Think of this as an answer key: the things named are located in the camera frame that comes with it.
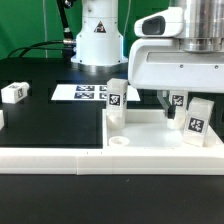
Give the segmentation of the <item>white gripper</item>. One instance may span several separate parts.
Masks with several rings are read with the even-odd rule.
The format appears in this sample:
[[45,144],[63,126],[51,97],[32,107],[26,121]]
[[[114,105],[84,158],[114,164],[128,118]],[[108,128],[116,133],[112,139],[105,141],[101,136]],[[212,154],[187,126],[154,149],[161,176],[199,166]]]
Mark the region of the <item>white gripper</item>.
[[135,22],[128,80],[157,91],[168,119],[176,106],[164,90],[224,93],[224,6],[171,6]]

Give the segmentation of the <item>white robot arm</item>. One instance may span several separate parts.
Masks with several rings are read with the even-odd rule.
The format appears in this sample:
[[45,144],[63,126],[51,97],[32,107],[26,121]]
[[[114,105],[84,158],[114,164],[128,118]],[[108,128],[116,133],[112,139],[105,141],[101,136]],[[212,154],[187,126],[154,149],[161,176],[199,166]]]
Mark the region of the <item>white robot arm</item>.
[[71,61],[97,71],[128,66],[137,89],[224,93],[224,0],[170,0],[134,24],[128,57],[117,28],[118,0],[82,0],[82,29]]

